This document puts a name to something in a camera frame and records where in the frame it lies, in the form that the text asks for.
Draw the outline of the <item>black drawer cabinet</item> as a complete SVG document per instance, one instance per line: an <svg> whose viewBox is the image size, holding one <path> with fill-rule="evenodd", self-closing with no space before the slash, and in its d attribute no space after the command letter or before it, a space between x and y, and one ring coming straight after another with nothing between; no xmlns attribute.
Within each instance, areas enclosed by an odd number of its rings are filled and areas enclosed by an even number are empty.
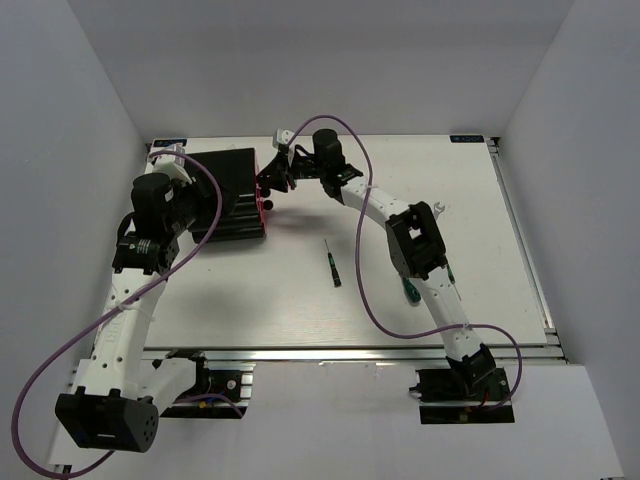
<svg viewBox="0 0 640 480"><path fill-rule="evenodd" d="M254 148L190 153L217 180L222 193L221 218L208 243L262 239Z"/></svg>

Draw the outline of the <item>small black precision screwdriver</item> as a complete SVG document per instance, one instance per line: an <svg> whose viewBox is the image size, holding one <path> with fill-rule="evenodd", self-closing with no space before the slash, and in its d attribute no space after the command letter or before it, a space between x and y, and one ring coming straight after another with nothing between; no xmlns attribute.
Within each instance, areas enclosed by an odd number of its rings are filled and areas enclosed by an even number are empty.
<svg viewBox="0 0 640 480"><path fill-rule="evenodd" d="M328 259L328 263L329 263L329 266L330 266L333 285L334 285L335 288L338 288L338 287L340 287L342 285L341 278L340 278L340 275L339 275L339 272L338 272L338 269L337 269L337 266L336 266L336 263L335 263L334 256L333 256L333 254L331 253L331 251L329 249L327 240L324 240L324 243L325 243L325 247L326 247L326 250L327 250L327 259Z"/></svg>

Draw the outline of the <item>silver combination wrench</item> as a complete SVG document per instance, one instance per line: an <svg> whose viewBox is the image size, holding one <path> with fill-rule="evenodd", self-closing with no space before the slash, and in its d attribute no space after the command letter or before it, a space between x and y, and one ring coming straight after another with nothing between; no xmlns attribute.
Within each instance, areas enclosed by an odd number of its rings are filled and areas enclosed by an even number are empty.
<svg viewBox="0 0 640 480"><path fill-rule="evenodd" d="M435 219L438 219L438 217L446 210L446 206L441 204L440 202L436 202L433 205L433 215Z"/></svg>

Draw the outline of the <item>green handled screwdriver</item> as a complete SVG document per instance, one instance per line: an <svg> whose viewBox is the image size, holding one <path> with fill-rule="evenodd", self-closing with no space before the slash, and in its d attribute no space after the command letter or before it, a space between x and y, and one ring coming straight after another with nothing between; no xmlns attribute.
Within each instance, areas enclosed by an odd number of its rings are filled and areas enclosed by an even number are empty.
<svg viewBox="0 0 640 480"><path fill-rule="evenodd" d="M412 284L412 282L408 278L402 276L401 277L401 283L402 283L402 287L403 287L404 294L405 294L405 297L406 297L407 301L411 305L419 304L422 301L422 298L421 298L421 295L420 295L419 291Z"/></svg>

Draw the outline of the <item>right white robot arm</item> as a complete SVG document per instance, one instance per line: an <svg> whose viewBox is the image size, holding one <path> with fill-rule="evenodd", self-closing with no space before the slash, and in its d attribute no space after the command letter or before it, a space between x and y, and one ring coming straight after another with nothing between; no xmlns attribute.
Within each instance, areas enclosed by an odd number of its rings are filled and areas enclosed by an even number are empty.
<svg viewBox="0 0 640 480"><path fill-rule="evenodd" d="M259 173L259 186L286 193L298 180L317 179L328 197L359 212L359 223L369 218L383 228L393 267L417 289L442 338L453 390L466 399L477 397L496 363L463 310L431 207L409 204L374 186L346 161L334 130L316 131L312 151L296 145L294 138L291 131L276 131L276 155Z"/></svg>

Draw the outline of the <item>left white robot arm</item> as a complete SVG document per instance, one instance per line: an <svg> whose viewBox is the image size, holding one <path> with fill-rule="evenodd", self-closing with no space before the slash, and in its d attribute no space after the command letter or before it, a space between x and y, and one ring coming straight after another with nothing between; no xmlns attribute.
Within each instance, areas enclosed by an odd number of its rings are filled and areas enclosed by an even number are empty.
<svg viewBox="0 0 640 480"><path fill-rule="evenodd" d="M118 228L113 276L90 363L55 414L80 448L143 453L159 418L182 395L205 396L211 374L197 353L174 353L147 377L140 364L150 323L179 254L179 237L201 217L220 214L219 188L199 172L188 179L143 174L133 182L133 210Z"/></svg>

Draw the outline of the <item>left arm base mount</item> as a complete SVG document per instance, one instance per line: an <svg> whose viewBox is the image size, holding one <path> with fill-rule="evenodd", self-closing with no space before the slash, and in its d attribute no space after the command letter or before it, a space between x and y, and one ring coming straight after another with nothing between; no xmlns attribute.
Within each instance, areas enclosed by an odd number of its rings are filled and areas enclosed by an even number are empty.
<svg viewBox="0 0 640 480"><path fill-rule="evenodd" d="M199 350L172 350L151 361L141 396L173 419L239 419L247 409L253 374L212 363Z"/></svg>

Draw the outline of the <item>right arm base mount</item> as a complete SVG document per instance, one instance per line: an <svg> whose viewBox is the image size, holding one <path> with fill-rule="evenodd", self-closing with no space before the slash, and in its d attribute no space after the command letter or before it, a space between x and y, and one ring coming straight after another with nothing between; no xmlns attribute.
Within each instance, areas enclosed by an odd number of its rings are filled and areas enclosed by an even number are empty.
<svg viewBox="0 0 640 480"><path fill-rule="evenodd" d="M416 371L417 383L408 389L418 401L423 425L513 424L515 415L503 368L498 368L476 387L467 391L451 370Z"/></svg>

